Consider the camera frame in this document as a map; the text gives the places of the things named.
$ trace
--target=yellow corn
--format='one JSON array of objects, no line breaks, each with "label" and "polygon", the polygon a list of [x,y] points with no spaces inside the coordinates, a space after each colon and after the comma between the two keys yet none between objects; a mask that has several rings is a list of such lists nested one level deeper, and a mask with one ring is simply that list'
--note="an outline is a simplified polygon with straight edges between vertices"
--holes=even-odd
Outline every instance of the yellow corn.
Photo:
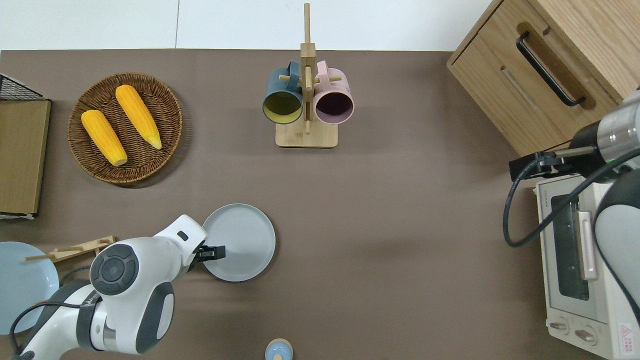
[{"label": "yellow corn", "polygon": [[127,154],[102,112],[87,110],[82,114],[81,120],[91,140],[113,166],[120,166],[127,162]]},{"label": "yellow corn", "polygon": [[154,118],[136,89],[131,85],[120,85],[116,88],[116,99],[140,136],[156,149],[161,149],[162,142]]}]

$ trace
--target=wooden cabinet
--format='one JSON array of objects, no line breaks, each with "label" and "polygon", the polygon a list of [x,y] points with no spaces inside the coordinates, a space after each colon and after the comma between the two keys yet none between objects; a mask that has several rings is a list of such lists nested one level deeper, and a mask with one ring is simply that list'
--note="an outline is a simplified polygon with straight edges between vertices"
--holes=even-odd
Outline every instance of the wooden cabinet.
[{"label": "wooden cabinet", "polygon": [[519,155],[545,150],[640,85],[640,1],[494,0],[447,66]]}]

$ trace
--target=cabinet drawer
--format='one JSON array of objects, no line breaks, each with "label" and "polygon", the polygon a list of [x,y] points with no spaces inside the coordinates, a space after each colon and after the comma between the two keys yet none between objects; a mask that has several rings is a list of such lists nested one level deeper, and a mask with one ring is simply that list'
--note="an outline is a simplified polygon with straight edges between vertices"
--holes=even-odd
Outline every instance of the cabinet drawer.
[{"label": "cabinet drawer", "polygon": [[[525,33],[526,48],[562,92],[584,98],[580,104],[565,105],[518,50],[516,41]],[[525,155],[571,139],[616,105],[571,48],[526,0],[505,0],[449,68],[516,152]],[[480,72],[489,74],[487,79],[478,81]]]},{"label": "cabinet drawer", "polygon": [[567,140],[481,38],[469,44],[451,70],[517,153]]}]

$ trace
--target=wire rack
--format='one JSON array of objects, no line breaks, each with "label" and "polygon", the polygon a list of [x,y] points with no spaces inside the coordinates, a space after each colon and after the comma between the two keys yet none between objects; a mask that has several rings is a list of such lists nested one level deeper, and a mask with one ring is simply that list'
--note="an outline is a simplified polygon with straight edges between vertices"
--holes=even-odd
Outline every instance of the wire rack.
[{"label": "wire rack", "polygon": [[41,94],[0,74],[0,100],[48,100]]}]

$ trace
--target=pink mug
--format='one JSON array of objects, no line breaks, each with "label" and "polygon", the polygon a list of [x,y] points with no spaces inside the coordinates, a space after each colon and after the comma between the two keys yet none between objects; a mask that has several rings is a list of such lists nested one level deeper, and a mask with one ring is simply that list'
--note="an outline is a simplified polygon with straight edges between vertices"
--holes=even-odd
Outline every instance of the pink mug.
[{"label": "pink mug", "polygon": [[[353,98],[344,73],[338,69],[327,68],[326,61],[317,64],[320,83],[314,86],[314,113],[327,124],[341,124],[353,115]],[[341,80],[330,81],[340,77]]]}]

